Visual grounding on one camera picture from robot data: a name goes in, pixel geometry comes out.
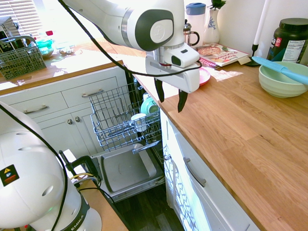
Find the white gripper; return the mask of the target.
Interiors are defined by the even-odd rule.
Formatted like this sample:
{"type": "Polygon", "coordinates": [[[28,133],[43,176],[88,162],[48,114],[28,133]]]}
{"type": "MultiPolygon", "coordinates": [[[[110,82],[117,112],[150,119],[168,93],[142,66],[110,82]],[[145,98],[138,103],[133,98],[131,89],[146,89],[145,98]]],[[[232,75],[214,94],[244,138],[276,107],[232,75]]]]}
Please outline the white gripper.
{"type": "Polygon", "coordinates": [[[145,69],[147,74],[166,75],[166,77],[157,77],[154,79],[156,92],[160,102],[164,102],[165,94],[163,82],[179,89],[178,112],[180,113],[186,103],[188,93],[192,93],[199,88],[199,67],[192,64],[186,68],[175,65],[164,67],[154,59],[153,53],[147,53],[145,58],[145,69]]]}

